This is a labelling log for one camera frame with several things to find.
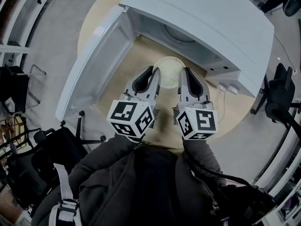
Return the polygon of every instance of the wooden table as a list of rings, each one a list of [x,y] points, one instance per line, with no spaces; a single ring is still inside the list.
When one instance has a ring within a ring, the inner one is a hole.
[[[97,0],[91,7],[79,34],[78,55],[83,50],[85,43],[93,31],[101,23],[103,17],[119,2],[120,0]],[[206,71],[199,66],[170,49],[140,36],[112,76],[97,104],[97,108],[103,117],[106,118],[112,100],[119,98],[120,94],[124,91],[127,81],[142,68],[154,65],[159,59],[166,56],[179,58],[184,62],[185,66],[190,67],[204,78]],[[225,110],[224,118],[219,124],[219,133],[209,138],[208,141],[210,141],[225,135],[237,126],[249,113],[255,98],[245,95],[233,95],[226,92],[224,101],[224,92],[221,92],[209,83],[207,84],[210,90],[210,99],[213,102],[214,109],[218,111],[219,119],[222,118]],[[155,129],[147,130],[145,140],[155,145],[182,148],[182,135],[178,126],[173,125],[172,107],[176,106],[178,101],[177,89],[160,90],[160,95],[157,98],[157,106],[161,111],[156,121]]]

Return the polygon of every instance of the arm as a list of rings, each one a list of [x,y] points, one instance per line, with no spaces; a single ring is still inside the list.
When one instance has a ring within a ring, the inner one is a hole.
[[[222,173],[217,159],[215,158],[212,150],[205,140],[183,140],[183,145],[184,148],[186,148],[186,150],[193,156],[193,158],[197,160],[201,165],[203,165],[207,169]],[[212,175],[210,172],[206,172],[199,168],[187,158],[185,152],[183,153],[183,156],[195,173],[198,173],[198,175],[204,178],[210,179],[210,181],[213,181],[218,186],[226,185],[225,179]]]
[[[69,184],[74,198],[78,198],[79,186],[97,170],[108,168],[116,161],[131,153],[135,144],[126,137],[115,134],[115,137],[99,145],[95,150],[83,158],[69,175]],[[61,201],[60,187],[48,194],[39,205],[32,226],[48,226],[51,209]]]

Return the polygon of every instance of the floor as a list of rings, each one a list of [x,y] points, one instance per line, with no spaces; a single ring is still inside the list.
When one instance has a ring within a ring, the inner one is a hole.
[[[54,117],[56,106],[77,58],[81,25],[95,1],[56,0],[54,4],[49,4],[41,17],[30,44],[31,54],[24,64],[25,71],[32,64],[37,64],[48,73],[46,78],[41,76],[32,80],[31,90],[41,100],[41,104],[26,112],[31,127],[41,126],[45,130],[59,128],[60,122]],[[274,24],[275,35],[286,49],[293,67],[297,69],[293,81],[296,88],[301,88],[298,22],[296,18],[285,17],[282,10],[273,15],[267,14],[267,17]],[[292,66],[282,45],[274,37],[267,71],[269,79],[273,77],[279,62],[285,67]],[[296,97],[300,96],[301,90],[296,92]],[[101,135],[112,137],[113,131],[98,111],[87,109],[85,112],[82,131],[85,139],[98,139]],[[66,120],[73,132],[76,121],[75,115]],[[277,149],[284,133],[282,125],[272,123],[264,112],[260,112],[256,116],[246,116],[231,132],[211,142],[210,146],[225,173],[252,182]]]

